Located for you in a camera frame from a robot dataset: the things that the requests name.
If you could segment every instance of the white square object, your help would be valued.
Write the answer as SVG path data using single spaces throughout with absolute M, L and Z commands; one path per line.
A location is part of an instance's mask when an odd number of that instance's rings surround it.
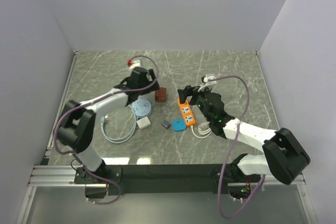
M 147 116 L 145 116 L 144 118 L 137 120 L 137 125 L 142 130 L 142 129 L 150 126 L 151 121 L 149 121 L 149 118 Z

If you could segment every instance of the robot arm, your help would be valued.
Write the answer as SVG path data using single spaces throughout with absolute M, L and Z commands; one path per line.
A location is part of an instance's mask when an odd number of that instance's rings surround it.
M 134 102 L 140 95 L 159 89 L 152 69 L 146 70 L 139 61 L 129 64 L 131 75 L 121 81 L 106 94 L 89 101 L 69 101 L 65 104 L 62 115 L 82 104 L 91 104 L 71 112 L 61 123 L 57 139 L 63 145 L 71 147 L 76 157 L 92 172 L 103 176 L 105 163 L 92 147 L 93 129 L 100 118 L 118 108 Z
M 233 163 L 244 175 L 273 175 L 280 182 L 289 185 L 310 163 L 306 151 L 294 135 L 286 128 L 279 131 L 262 129 L 229 115 L 224 110 L 221 95 L 212 93 L 215 77 L 207 74 L 200 86 L 186 86 L 179 89 L 180 103 L 191 97 L 190 105 L 197 105 L 209 122 L 212 132 L 223 138 L 234 139 L 240 123 L 238 141 L 250 145 L 262 155 L 242 154 Z

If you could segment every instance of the brown box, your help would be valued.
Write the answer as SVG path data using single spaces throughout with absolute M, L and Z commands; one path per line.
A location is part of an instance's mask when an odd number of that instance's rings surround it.
M 160 89 L 155 91 L 155 101 L 156 102 L 165 102 L 167 97 L 167 89 L 160 87 Z

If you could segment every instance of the blue round object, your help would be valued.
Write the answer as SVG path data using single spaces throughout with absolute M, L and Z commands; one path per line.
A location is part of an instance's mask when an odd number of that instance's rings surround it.
M 152 112 L 152 106 L 150 102 L 143 98 L 139 98 L 135 102 L 133 102 L 132 108 L 135 111 L 135 115 L 138 119 L 149 116 Z

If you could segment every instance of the white power cord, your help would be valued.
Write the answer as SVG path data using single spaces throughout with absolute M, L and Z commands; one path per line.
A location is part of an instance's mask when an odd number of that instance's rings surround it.
M 208 136 L 211 135 L 211 129 L 209 128 L 209 122 L 201 123 L 198 126 L 198 133 L 202 136 L 196 135 L 193 125 L 191 125 L 191 131 L 193 132 L 194 136 L 196 136 L 197 138 L 200 138 L 200 139 L 207 138 Z
M 101 132 L 103 133 L 104 137 L 105 137 L 109 142 L 111 142 L 111 143 L 113 143 L 113 144 L 122 144 L 122 143 L 126 142 L 127 140 L 129 140 L 129 139 L 133 136 L 133 134 L 135 133 L 135 128 L 136 128 L 136 126 L 137 126 L 137 125 L 136 125 L 136 124 L 137 124 L 137 123 L 136 123 L 136 122 L 137 122 L 137 121 L 136 121 L 136 120 L 137 120 L 137 116 L 136 116 L 135 111 L 134 111 L 134 109 L 132 108 L 132 106 L 131 106 L 131 105 L 128 105 L 128 107 L 131 108 L 131 111 L 132 111 L 132 113 L 133 113 L 133 116 L 134 116 L 134 123 L 133 123 L 133 126 L 132 126 L 131 131 L 130 131 L 129 133 L 127 133 L 127 135 L 125 135 L 125 136 L 123 136 L 123 137 L 121 137 L 121 138 L 111 138 L 111 137 L 107 136 L 106 133 L 105 133 L 105 129 L 104 129 L 106 120 L 105 120 L 104 117 L 101 118 L 101 122 L 100 122 L 100 129 L 101 129 Z

